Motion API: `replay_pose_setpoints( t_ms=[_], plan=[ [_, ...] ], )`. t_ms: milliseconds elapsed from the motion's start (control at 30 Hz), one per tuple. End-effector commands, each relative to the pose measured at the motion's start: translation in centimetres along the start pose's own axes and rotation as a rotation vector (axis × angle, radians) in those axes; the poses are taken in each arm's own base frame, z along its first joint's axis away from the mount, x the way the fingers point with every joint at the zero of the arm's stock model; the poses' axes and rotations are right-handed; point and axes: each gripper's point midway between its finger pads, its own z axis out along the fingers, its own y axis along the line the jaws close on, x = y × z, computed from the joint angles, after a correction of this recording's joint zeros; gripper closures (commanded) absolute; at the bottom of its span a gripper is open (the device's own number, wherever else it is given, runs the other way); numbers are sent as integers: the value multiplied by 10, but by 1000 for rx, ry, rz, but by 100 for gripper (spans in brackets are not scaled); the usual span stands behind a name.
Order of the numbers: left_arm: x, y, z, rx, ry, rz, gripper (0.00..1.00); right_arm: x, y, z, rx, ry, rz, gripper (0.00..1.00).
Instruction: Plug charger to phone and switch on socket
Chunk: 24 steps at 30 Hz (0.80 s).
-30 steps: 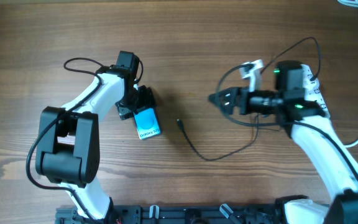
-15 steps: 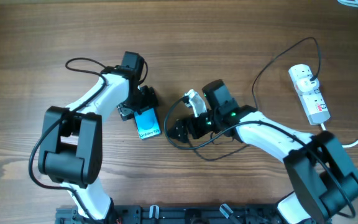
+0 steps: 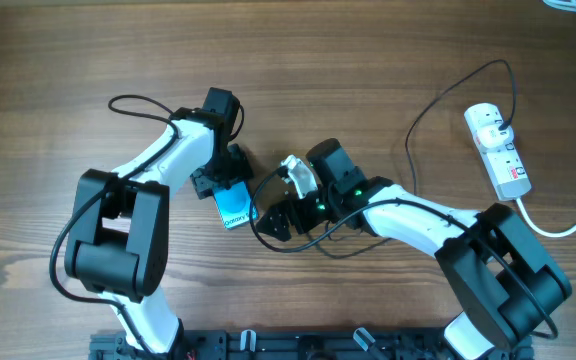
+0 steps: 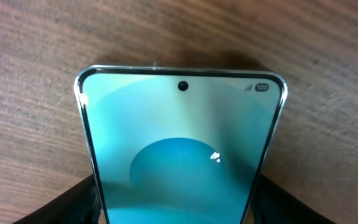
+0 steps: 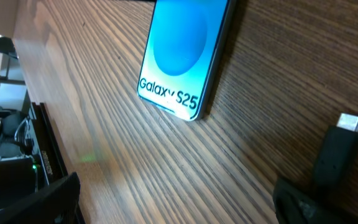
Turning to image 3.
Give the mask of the blue Galaxy smartphone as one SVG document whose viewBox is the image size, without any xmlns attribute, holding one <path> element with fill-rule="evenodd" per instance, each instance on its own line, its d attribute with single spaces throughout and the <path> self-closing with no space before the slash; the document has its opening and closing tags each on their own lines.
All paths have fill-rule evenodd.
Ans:
<svg viewBox="0 0 576 360">
<path fill-rule="evenodd" d="M 251 194 L 245 181 L 232 185 L 229 189 L 218 189 L 214 199 L 224 227 L 227 230 L 249 223 L 256 219 L 258 212 L 251 205 Z"/>
</svg>

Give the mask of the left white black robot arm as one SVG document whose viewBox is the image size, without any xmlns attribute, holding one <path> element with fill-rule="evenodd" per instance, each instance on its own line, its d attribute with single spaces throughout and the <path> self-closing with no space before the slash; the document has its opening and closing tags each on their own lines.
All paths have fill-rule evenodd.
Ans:
<svg viewBox="0 0 576 360">
<path fill-rule="evenodd" d="M 90 339 L 92 359 L 222 359 L 223 332 L 187 331 L 161 287 L 169 250 L 170 202 L 186 181 L 214 199 L 225 228 L 257 216 L 247 182 L 252 169 L 235 144 L 244 109 L 230 91 L 212 88 L 199 108 L 169 110 L 166 129 L 132 161 L 112 171 L 90 169 L 79 179 L 71 219 L 58 235 L 66 274 L 89 291 L 87 303 L 111 306 L 123 329 Z"/>
</svg>

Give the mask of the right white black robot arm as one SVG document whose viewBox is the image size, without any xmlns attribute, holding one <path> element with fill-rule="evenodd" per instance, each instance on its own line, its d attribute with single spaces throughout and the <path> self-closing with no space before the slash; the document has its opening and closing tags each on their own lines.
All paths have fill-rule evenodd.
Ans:
<svg viewBox="0 0 576 360">
<path fill-rule="evenodd" d="M 557 338 L 551 314 L 571 296 L 571 283 L 510 207 L 450 208 L 390 179 L 367 178 L 335 138 L 305 159 L 287 157 L 273 173 L 295 191 L 250 223 L 262 245 L 326 223 L 329 233 L 348 226 L 431 256 L 462 307 L 439 335 L 461 359 L 514 355 L 525 339 L 538 336 L 540 324 L 548 326 L 547 338 Z"/>
</svg>

